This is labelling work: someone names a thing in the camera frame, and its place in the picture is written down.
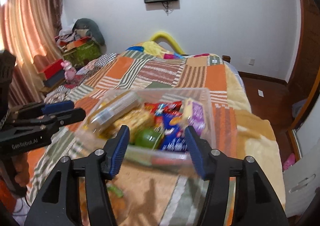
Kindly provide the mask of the orange sleeve forearm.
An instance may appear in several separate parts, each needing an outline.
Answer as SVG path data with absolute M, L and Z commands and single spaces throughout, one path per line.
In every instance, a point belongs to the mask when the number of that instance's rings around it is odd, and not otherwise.
M 0 179 L 0 199 L 6 209 L 13 213 L 16 207 L 16 199 L 12 196 L 5 182 Z

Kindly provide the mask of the left hand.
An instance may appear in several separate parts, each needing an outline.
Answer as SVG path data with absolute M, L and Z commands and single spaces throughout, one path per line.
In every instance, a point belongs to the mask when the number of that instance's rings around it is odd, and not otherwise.
M 27 186 L 30 180 L 28 154 L 22 153 L 18 156 L 12 157 L 12 161 L 17 172 L 15 182 L 21 187 Z

